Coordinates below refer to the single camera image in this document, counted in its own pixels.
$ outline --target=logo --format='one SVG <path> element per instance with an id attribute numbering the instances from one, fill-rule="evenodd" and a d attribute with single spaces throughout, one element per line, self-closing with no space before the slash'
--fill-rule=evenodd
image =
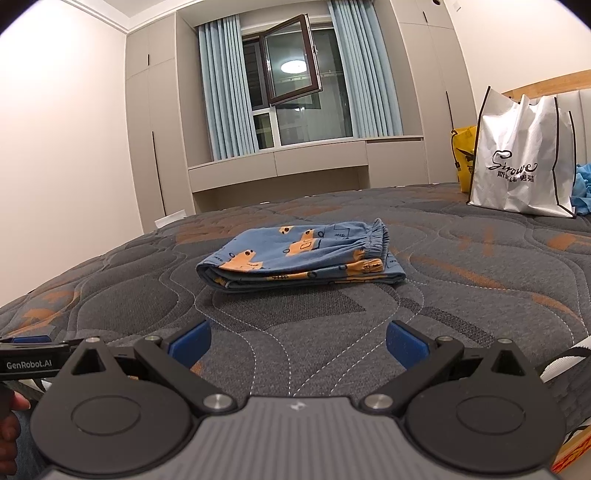
<path id="1" fill-rule="evenodd" d="M 307 406 L 308 405 L 306 405 L 304 402 L 298 400 L 297 402 L 292 403 L 290 405 L 290 408 L 295 411 L 300 411 L 300 410 L 303 410 L 304 408 L 306 408 Z"/>
<path id="2" fill-rule="evenodd" d="M 533 172 L 536 168 L 538 168 L 538 163 L 534 163 L 532 166 L 531 163 L 524 164 L 521 167 L 511 167 L 507 165 L 506 160 L 509 160 L 513 157 L 513 152 L 511 150 L 497 150 L 492 155 L 492 167 L 488 167 L 489 170 L 496 170 L 500 168 L 502 171 L 507 172 L 508 175 L 519 175 L 524 170 L 527 172 Z"/>
<path id="3" fill-rule="evenodd" d="M 31 362 L 6 362 L 6 369 L 7 370 L 39 370 L 44 368 L 51 368 L 53 365 L 51 360 L 37 360 Z"/>

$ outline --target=mattress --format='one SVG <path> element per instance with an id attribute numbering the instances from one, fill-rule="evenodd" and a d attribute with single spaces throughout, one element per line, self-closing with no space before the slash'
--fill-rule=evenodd
<path id="1" fill-rule="evenodd" d="M 196 265 L 263 226 L 381 218 L 407 280 L 226 294 Z M 100 336 L 130 345 L 205 316 L 212 347 L 192 370 L 232 394 L 348 395 L 404 368 L 385 333 L 402 320 L 466 346 L 512 338 L 573 429 L 591 416 L 591 223 L 466 205 L 457 184 L 338 192 L 195 215 L 92 258 L 0 309 L 0 334 Z"/>

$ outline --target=white wall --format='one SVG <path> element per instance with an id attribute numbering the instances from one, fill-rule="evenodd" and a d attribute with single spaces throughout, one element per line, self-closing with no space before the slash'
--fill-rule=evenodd
<path id="1" fill-rule="evenodd" d="M 60 0 L 0 36 L 0 305 L 142 234 L 124 49 Z"/>
<path id="2" fill-rule="evenodd" d="M 502 93 L 591 69 L 591 30 L 557 0 L 445 3 L 477 109 L 489 85 Z"/>

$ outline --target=cabinet door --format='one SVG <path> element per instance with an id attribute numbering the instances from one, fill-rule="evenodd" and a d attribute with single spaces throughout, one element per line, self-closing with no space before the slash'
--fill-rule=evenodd
<path id="1" fill-rule="evenodd" d="M 400 23 L 424 24 L 423 12 L 419 10 L 415 0 L 374 0 L 375 9 L 394 9 L 396 19 Z"/>
<path id="2" fill-rule="evenodd" d="M 156 228 L 154 221 L 164 216 L 164 206 L 152 145 L 147 70 L 127 80 L 125 96 L 135 197 L 144 233 L 148 233 Z"/>
<path id="3" fill-rule="evenodd" d="M 443 83 L 449 95 L 453 126 L 461 128 L 476 125 L 478 119 L 472 86 L 456 32 L 440 27 L 429 27 L 429 30 L 437 52 Z"/>
<path id="4" fill-rule="evenodd" d="M 444 5 L 444 0 L 415 0 L 417 8 L 421 11 L 421 15 L 424 12 L 424 18 L 428 25 L 434 27 L 445 27 L 453 28 L 452 19 L 449 17 L 447 8 Z"/>
<path id="5" fill-rule="evenodd" d="M 150 123 L 166 214 L 195 212 L 184 155 L 174 59 L 148 69 Z"/>
<path id="6" fill-rule="evenodd" d="M 450 146 L 452 122 L 429 27 L 401 24 L 401 31 L 421 110 L 429 182 L 457 181 Z"/>
<path id="7" fill-rule="evenodd" d="M 174 15 L 164 17 L 146 27 L 150 66 L 174 58 Z"/>
<path id="8" fill-rule="evenodd" d="M 423 140 L 368 141 L 369 186 L 402 187 L 428 182 L 427 159 Z"/>
<path id="9" fill-rule="evenodd" d="M 125 42 L 125 78 L 148 68 L 148 28 L 127 35 Z"/>

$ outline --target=hand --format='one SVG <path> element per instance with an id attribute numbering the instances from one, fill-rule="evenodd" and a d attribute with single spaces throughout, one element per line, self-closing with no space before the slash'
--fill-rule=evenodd
<path id="1" fill-rule="evenodd" d="M 20 393 L 14 392 L 11 410 L 28 410 L 29 401 Z M 21 424 L 17 416 L 10 412 L 8 417 L 0 421 L 0 475 L 15 475 L 17 472 L 17 438 L 21 434 Z"/>

